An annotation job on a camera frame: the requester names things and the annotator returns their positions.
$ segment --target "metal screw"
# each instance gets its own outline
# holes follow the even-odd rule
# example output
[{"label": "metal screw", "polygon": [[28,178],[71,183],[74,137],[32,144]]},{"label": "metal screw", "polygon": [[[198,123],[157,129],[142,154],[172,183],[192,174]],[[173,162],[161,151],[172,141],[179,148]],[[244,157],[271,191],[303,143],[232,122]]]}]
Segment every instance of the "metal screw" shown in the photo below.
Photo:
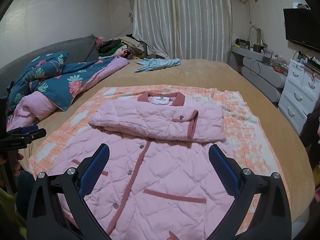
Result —
[{"label": "metal screw", "polygon": [[277,172],[275,172],[275,173],[273,174],[273,177],[274,177],[275,179],[279,179],[279,178],[280,178],[280,174],[277,173]]},{"label": "metal screw", "polygon": [[244,170],[243,170],[243,173],[244,173],[245,175],[250,175],[250,174],[251,174],[251,171],[250,171],[249,169],[244,169]]},{"label": "metal screw", "polygon": [[45,173],[44,173],[44,172],[40,172],[40,173],[38,174],[38,178],[39,178],[39,179],[42,179],[44,176],[45,176]]},{"label": "metal screw", "polygon": [[68,171],[67,171],[67,173],[69,174],[69,175],[72,175],[72,174],[74,174],[76,172],[76,169],[75,168],[70,168],[70,169],[68,169]]}]

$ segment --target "white clothing tag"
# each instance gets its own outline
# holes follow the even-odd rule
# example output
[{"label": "white clothing tag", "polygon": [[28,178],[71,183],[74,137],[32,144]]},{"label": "white clothing tag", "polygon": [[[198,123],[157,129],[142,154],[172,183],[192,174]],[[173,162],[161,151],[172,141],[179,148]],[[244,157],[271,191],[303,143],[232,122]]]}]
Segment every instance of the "white clothing tag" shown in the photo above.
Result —
[{"label": "white clothing tag", "polygon": [[167,105],[169,104],[170,98],[166,97],[154,97],[151,100],[151,103],[156,104],[156,105]]}]

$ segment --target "gray headboard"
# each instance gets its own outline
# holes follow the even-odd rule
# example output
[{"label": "gray headboard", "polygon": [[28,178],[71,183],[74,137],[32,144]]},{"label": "gray headboard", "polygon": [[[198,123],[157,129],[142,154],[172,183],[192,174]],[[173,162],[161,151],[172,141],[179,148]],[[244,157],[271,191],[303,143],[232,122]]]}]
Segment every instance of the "gray headboard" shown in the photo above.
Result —
[{"label": "gray headboard", "polygon": [[59,51],[66,51],[69,53],[66,64],[77,62],[90,62],[98,59],[99,53],[95,48],[96,38],[93,35],[88,37],[62,41],[52,44],[41,49],[30,52],[16,60],[0,68],[0,96],[7,95],[7,86],[11,81],[15,80],[25,66],[34,58]]}]

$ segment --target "light blue cloth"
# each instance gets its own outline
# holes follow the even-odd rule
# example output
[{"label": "light blue cloth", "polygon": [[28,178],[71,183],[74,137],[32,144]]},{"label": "light blue cloth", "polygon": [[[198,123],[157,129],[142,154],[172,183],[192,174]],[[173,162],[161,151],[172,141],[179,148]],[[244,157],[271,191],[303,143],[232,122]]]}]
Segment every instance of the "light blue cloth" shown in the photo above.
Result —
[{"label": "light blue cloth", "polygon": [[135,73],[142,72],[142,71],[152,71],[152,70],[158,70],[158,69],[164,69],[168,67],[175,67],[179,66],[181,64],[180,59],[159,59],[159,58],[144,58],[142,61],[137,62],[140,65],[143,65],[142,67],[139,67],[135,70]]}]

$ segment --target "white drawer cabinet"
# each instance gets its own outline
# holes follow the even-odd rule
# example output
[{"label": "white drawer cabinet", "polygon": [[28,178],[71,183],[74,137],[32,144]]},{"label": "white drawer cabinet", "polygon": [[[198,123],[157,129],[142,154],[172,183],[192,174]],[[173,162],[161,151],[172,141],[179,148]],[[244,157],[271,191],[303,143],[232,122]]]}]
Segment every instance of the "white drawer cabinet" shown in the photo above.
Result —
[{"label": "white drawer cabinet", "polygon": [[301,133],[307,115],[319,106],[320,75],[296,62],[290,61],[288,77],[279,101],[279,109]]}]

